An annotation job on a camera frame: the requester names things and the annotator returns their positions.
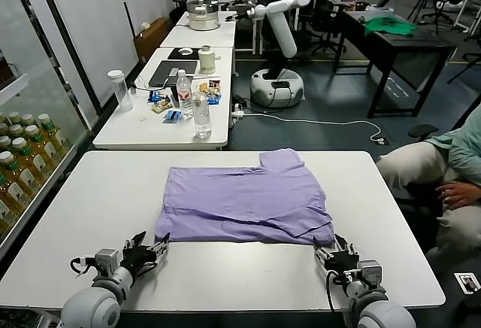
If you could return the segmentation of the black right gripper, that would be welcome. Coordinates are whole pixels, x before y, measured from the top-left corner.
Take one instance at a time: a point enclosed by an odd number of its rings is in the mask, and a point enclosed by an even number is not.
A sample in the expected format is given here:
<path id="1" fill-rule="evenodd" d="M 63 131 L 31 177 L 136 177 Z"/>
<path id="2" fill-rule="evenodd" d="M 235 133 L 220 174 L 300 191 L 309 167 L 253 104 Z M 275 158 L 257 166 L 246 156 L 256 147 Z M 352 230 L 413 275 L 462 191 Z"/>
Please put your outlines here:
<path id="1" fill-rule="evenodd" d="M 314 256 L 322 268 L 326 271 L 334 271 L 343 274 L 345 271 L 357 268 L 359 255 L 355 252 L 353 244 L 350 244 L 344 237 L 335 234 L 335 247 L 338 251 L 329 253 L 324 248 L 315 247 Z"/>

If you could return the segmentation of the bare person hand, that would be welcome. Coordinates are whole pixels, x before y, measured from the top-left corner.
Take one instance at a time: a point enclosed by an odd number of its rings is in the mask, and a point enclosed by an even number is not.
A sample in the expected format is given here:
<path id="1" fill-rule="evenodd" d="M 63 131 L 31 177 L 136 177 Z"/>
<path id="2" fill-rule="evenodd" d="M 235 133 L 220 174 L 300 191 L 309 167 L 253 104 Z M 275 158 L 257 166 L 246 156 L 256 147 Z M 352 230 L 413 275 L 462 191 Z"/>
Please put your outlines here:
<path id="1" fill-rule="evenodd" d="M 480 188 L 465 182 L 454 182 L 439 186 L 439 199 L 451 209 L 462 208 L 480 200 Z"/>

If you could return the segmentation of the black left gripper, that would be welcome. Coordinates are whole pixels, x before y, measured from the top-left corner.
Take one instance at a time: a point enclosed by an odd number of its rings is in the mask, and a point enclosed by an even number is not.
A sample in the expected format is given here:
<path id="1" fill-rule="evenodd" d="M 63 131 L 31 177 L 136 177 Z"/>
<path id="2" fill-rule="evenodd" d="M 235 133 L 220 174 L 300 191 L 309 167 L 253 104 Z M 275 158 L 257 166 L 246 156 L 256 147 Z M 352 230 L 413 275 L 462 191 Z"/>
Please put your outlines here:
<path id="1" fill-rule="evenodd" d="M 146 232 L 143 231 L 126 240 L 126 248 L 123 250 L 123 259 L 120 266 L 127 269 L 131 274 L 138 274 L 148 263 L 157 263 L 168 252 L 169 232 L 150 247 L 141 245 L 145 235 Z"/>

